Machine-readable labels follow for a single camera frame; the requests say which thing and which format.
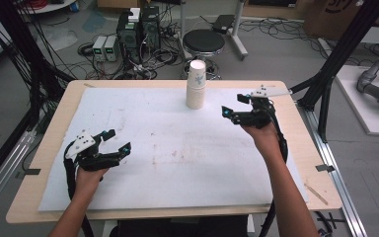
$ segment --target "electronic device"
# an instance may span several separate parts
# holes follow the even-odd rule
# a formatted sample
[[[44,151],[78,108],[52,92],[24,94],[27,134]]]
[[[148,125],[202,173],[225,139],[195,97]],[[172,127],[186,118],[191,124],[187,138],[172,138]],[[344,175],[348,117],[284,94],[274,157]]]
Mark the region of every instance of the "electronic device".
[[[142,9],[141,23],[143,26],[146,50],[161,48],[159,7],[146,7]]]
[[[232,26],[235,15],[220,15],[213,24],[213,30],[216,33],[227,34],[227,30]]]
[[[118,37],[109,36],[106,44],[104,45],[104,50],[106,51],[108,61],[116,61],[119,55]]]
[[[141,64],[140,55],[142,50],[142,30],[140,22],[128,21],[129,11],[121,13],[116,27],[116,35],[119,41],[119,50],[124,61],[132,60],[136,64]]]
[[[139,22],[140,21],[140,8],[130,8],[130,13],[128,14],[128,22]]]
[[[106,44],[107,37],[98,37],[92,46],[94,52],[94,58],[96,61],[106,61],[106,52],[104,51],[104,45]]]

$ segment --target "white cup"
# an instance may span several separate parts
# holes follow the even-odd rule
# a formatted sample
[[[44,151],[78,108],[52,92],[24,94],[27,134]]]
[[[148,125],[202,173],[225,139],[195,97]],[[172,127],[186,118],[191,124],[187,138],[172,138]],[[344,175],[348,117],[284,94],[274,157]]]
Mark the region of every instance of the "white cup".
[[[189,64],[189,77],[187,85],[192,88],[203,88],[205,86],[205,62],[193,60]]]
[[[198,110],[204,105],[205,87],[193,88],[187,86],[187,101],[186,104],[190,109]]]

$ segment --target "stool seat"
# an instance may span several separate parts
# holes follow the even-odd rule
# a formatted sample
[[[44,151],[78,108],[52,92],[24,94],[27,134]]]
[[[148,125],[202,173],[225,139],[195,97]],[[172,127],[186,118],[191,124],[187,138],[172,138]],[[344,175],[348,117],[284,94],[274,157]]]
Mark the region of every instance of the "stool seat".
[[[194,30],[183,38],[186,51],[196,56],[214,56],[223,50],[224,38],[211,30]]]

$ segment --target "human arm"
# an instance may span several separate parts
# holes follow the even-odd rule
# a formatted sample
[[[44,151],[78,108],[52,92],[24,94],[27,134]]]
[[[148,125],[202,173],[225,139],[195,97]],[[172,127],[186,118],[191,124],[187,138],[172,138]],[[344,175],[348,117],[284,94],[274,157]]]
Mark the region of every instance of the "human arm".
[[[261,129],[251,126],[242,128],[254,139],[264,157],[272,187],[279,235],[318,236],[310,211],[282,159],[274,125],[270,123]]]
[[[89,172],[78,169],[75,195],[48,236],[78,236],[88,205],[107,170]]]

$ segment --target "white mechanical part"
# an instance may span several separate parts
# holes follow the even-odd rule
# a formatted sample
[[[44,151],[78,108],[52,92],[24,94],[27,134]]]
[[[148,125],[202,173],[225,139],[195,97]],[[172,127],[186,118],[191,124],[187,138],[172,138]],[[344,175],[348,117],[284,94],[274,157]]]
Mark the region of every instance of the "white mechanical part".
[[[66,153],[66,158],[73,159],[76,155],[95,144],[94,138],[86,131],[76,136],[76,140]]]
[[[268,97],[284,96],[284,95],[291,95],[291,91],[287,89],[282,89],[279,87],[266,87],[264,85],[262,85],[257,90],[251,92],[251,97],[257,97],[257,98],[268,98]]]

